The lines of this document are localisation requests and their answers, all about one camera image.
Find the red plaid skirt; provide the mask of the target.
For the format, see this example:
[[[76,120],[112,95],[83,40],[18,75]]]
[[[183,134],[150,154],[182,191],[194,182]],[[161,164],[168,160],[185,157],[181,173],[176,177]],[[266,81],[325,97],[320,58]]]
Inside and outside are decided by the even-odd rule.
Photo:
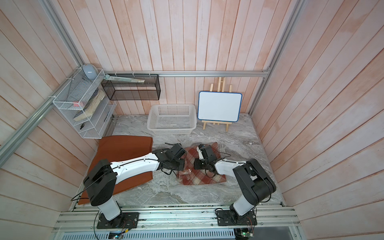
[[[214,175],[205,170],[195,170],[195,159],[199,158],[197,147],[200,144],[195,143],[186,148],[186,154],[183,156],[185,167],[179,172],[179,179],[183,185],[210,185],[225,183],[227,181],[225,175]]]

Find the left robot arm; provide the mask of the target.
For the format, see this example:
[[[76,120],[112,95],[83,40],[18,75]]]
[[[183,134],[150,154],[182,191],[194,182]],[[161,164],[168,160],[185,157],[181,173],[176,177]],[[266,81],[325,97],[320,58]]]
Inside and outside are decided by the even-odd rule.
[[[135,159],[111,163],[101,160],[83,181],[91,205],[98,207],[103,220],[122,221],[123,212],[113,197],[115,185],[157,170],[182,171],[185,165],[182,156],[185,153],[181,144],[174,144],[170,149],[155,150]]]

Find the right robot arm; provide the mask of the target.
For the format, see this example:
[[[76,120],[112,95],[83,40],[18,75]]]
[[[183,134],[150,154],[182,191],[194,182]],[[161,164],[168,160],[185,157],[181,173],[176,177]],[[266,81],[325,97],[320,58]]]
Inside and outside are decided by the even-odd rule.
[[[245,216],[263,200],[269,200],[277,190],[270,175],[255,159],[245,162],[218,159],[210,145],[199,145],[197,152],[199,157],[194,163],[196,170],[207,170],[215,175],[230,176],[237,180],[242,195],[230,206],[233,218]]]

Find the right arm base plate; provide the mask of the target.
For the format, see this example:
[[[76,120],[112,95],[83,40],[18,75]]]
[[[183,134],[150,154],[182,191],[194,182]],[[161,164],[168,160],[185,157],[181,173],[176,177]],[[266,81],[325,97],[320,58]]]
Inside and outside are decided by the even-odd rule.
[[[219,226],[256,226],[256,214],[249,211],[243,216],[238,215],[234,210],[215,209]]]

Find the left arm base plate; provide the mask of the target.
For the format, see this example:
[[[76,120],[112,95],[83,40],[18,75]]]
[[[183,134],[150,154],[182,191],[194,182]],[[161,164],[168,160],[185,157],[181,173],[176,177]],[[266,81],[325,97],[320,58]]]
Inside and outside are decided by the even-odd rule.
[[[97,229],[135,229],[140,213],[121,213],[115,219],[108,221],[103,213],[99,216]]]

